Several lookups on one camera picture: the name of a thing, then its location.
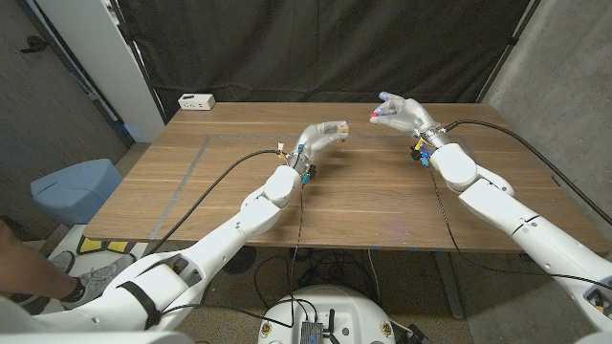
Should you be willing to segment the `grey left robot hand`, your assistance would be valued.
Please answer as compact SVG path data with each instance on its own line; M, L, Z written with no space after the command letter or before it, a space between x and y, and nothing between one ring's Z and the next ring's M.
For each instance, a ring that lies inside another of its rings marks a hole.
M297 140L295 149L288 158L289 165L298 174L305 174L314 162L317 151L333 141L345 140L348 132L349 126L345 120L309 125Z

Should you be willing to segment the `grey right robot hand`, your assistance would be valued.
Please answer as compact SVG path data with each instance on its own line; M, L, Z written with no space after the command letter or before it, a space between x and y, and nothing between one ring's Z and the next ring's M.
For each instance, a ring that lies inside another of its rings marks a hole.
M435 148L449 144L441 124L418 101L388 92L379 93L379 98L382 104L370 115L371 123L397 129L413 139L424 139Z

